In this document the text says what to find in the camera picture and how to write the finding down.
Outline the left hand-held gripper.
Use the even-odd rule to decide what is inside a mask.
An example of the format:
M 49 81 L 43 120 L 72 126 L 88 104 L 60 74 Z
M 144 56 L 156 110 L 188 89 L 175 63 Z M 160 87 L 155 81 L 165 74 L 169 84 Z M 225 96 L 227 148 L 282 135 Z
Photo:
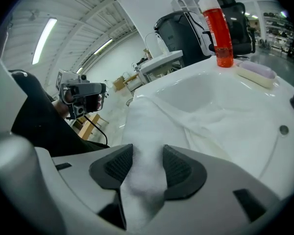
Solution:
M 66 104 L 69 108 L 69 115 L 66 117 L 68 120 L 100 111 L 103 107 L 106 85 L 90 82 L 84 74 L 59 70 L 55 87 L 59 92 L 59 100 L 64 104 L 66 90 L 70 90 L 74 98 L 71 104 Z

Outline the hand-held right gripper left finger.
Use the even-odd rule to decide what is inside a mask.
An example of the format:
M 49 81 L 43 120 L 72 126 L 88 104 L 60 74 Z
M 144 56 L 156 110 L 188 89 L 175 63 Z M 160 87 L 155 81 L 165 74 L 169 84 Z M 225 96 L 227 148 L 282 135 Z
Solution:
M 94 214 L 126 229 L 121 185 L 133 164 L 133 145 L 55 157 L 55 166 L 73 194 Z

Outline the white towel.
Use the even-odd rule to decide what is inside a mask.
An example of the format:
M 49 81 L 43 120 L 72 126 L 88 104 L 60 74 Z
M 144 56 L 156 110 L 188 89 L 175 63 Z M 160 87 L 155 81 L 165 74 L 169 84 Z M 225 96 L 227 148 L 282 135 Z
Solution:
M 191 113 L 145 96 L 130 104 L 122 143 L 133 145 L 133 165 L 121 186 L 128 232 L 143 230 L 164 204 L 167 189 L 163 168 L 165 144 L 233 160 L 221 139 L 208 128 L 222 117 L 221 109 L 211 104 Z

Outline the person's left forearm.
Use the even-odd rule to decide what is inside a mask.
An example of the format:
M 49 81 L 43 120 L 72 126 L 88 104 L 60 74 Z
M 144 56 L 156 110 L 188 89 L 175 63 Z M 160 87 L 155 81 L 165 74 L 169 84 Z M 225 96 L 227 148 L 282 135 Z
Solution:
M 58 114 L 61 116 L 61 118 L 66 119 L 66 117 L 69 115 L 68 106 L 60 100 L 53 101 L 52 105 L 54 106 Z

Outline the brown cardboard box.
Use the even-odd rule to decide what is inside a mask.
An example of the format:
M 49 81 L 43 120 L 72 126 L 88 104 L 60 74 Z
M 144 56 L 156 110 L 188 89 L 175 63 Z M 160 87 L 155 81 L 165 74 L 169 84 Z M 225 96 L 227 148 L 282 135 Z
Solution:
M 120 91 L 121 89 L 123 89 L 125 87 L 124 77 L 123 76 L 120 76 L 118 79 L 116 79 L 113 82 L 113 85 L 114 85 L 116 91 Z

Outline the person's left hand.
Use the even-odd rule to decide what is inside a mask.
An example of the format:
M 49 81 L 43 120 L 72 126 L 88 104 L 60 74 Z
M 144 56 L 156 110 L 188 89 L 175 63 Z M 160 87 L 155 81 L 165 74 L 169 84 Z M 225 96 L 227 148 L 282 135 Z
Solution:
M 74 101 L 74 98 L 70 90 L 65 91 L 63 100 L 66 104 L 71 104 Z

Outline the light wooden chair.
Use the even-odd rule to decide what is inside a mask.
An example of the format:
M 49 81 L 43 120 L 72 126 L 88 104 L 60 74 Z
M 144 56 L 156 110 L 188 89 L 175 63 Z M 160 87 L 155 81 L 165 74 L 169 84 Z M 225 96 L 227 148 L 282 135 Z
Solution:
M 79 135 L 80 138 L 87 140 L 91 134 L 95 131 L 103 134 L 102 126 L 109 124 L 109 122 L 103 119 L 99 114 L 80 117 L 76 120 L 72 120 L 70 127 Z

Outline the person's black printed shirt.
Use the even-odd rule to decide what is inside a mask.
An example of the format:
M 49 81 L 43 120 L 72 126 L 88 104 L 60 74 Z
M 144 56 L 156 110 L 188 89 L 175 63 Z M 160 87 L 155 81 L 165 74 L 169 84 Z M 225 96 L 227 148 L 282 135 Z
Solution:
M 33 146 L 46 149 L 52 157 L 68 156 L 106 149 L 109 146 L 86 141 L 61 118 L 39 80 L 24 70 L 9 71 L 27 94 L 12 126 L 12 133 L 25 137 Z

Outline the white arched faucet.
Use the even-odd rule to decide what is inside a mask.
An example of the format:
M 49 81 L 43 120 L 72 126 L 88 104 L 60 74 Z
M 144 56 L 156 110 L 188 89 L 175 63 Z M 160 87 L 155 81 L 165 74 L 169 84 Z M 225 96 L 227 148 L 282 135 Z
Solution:
M 152 58 L 156 58 L 162 54 L 161 49 L 157 42 L 158 34 L 155 32 L 150 32 L 144 37 L 144 43 L 146 49 L 151 54 Z

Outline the white washbasin dark stand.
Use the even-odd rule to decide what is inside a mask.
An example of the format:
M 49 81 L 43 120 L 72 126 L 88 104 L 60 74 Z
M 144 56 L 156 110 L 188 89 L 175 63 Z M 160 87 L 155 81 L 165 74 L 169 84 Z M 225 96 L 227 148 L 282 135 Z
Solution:
M 236 68 L 220 68 L 212 57 L 140 87 L 134 100 L 156 98 L 188 113 L 208 104 L 221 109 L 221 120 L 208 128 L 233 157 L 230 162 L 286 198 L 294 193 L 294 87 L 276 77 L 266 89 Z

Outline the dark grey trash bin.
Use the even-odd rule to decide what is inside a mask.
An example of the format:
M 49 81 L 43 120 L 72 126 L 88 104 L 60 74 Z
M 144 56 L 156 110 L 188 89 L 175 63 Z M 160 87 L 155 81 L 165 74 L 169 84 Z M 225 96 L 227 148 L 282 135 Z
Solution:
M 185 66 L 206 60 L 215 54 L 205 19 L 192 11 L 176 11 L 161 17 L 154 30 L 169 51 L 181 50 Z

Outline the white soap dish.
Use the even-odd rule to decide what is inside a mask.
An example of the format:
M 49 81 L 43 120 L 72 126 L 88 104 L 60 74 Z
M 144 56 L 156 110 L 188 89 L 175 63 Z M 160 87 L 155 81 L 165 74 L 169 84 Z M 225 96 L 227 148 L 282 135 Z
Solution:
M 274 83 L 275 83 L 275 80 L 276 80 L 276 77 L 277 77 L 277 74 L 273 71 L 275 77 L 270 79 L 270 78 L 266 78 L 266 77 L 263 77 L 257 73 L 254 73 L 252 71 L 249 71 L 249 70 L 246 70 L 242 67 L 240 67 L 240 64 L 242 62 L 240 62 L 238 65 L 237 65 L 237 68 L 236 68 L 236 73 L 243 77 L 243 78 L 246 78 L 266 89 L 272 89 L 273 86 L 274 86 Z

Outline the white glass-door cabinet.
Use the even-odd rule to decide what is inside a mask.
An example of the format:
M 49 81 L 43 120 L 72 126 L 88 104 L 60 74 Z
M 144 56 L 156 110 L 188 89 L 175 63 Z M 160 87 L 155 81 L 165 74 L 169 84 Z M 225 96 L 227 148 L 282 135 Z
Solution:
M 199 15 L 202 12 L 198 2 L 199 0 L 172 0 L 171 7 L 173 11 L 192 11 Z

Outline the orange bottle white cap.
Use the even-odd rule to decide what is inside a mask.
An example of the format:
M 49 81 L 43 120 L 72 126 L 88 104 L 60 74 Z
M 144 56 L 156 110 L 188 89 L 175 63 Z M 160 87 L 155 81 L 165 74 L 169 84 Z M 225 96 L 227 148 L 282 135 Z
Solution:
M 233 47 L 227 22 L 217 0 L 200 0 L 199 7 L 209 27 L 214 45 L 217 65 L 222 68 L 233 66 Z

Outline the white display shelf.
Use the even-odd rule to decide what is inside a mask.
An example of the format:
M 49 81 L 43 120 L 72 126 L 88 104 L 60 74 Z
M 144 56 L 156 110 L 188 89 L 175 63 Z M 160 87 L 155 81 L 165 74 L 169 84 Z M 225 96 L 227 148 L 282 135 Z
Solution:
M 294 40 L 294 26 L 282 11 L 280 14 L 264 12 L 266 35 L 272 48 L 285 49 Z

